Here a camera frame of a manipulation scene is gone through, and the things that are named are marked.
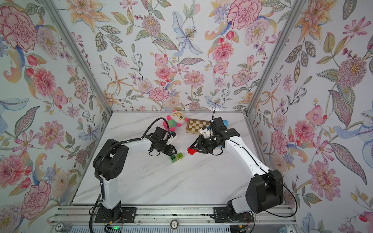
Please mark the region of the dark green lego cube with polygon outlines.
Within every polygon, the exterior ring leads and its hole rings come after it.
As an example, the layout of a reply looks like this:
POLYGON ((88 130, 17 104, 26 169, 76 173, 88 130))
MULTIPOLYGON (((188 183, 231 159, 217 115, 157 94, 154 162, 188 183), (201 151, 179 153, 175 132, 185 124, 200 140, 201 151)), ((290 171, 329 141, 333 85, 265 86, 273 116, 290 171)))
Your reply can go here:
POLYGON ((170 159, 171 159, 172 163, 175 163, 178 160, 176 155, 170 156, 170 159))

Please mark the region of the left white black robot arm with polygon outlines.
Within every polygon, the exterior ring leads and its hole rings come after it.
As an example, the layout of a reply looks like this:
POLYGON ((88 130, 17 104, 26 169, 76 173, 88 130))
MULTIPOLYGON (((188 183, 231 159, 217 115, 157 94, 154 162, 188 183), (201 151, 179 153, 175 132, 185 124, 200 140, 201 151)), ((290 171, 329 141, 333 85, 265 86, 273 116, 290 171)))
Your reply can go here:
POLYGON ((93 161, 94 176, 99 180, 101 189, 99 214, 103 214, 107 220, 116 220, 122 213, 118 177, 124 169, 127 156, 153 151, 167 156, 176 155, 177 150, 171 144, 176 138, 175 132, 157 127, 154 133, 141 138, 107 140, 93 161))

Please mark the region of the red lego brick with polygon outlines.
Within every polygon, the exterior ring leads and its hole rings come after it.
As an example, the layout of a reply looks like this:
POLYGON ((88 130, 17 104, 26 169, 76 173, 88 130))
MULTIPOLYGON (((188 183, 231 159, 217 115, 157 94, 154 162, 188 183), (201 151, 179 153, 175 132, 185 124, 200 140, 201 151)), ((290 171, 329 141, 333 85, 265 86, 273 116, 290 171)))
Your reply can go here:
POLYGON ((187 149, 187 152, 190 154, 190 155, 194 155, 197 151, 192 149, 192 148, 188 148, 187 149))

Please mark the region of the lime green lego cube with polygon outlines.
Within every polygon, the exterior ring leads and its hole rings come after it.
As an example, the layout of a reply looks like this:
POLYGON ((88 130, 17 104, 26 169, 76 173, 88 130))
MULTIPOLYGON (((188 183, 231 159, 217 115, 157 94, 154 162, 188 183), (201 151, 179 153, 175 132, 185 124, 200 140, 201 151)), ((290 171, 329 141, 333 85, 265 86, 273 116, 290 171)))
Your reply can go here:
POLYGON ((181 159, 184 158, 184 156, 183 156, 182 153, 178 153, 178 154, 176 155, 176 157, 177 157, 177 160, 181 160, 181 159))

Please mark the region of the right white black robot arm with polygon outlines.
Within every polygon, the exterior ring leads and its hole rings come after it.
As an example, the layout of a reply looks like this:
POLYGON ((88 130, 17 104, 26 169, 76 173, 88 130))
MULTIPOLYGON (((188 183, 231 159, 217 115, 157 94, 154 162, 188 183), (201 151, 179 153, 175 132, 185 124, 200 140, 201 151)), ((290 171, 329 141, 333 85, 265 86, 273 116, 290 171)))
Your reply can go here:
POLYGON ((227 215, 237 221, 242 215, 267 211, 284 201, 283 178, 278 170, 270 170, 248 149, 240 133, 227 128, 222 118, 214 118, 209 127, 203 127, 200 135, 188 148, 189 152, 213 154, 220 148, 227 150, 243 166, 249 177, 247 190, 241 196, 227 202, 227 215))

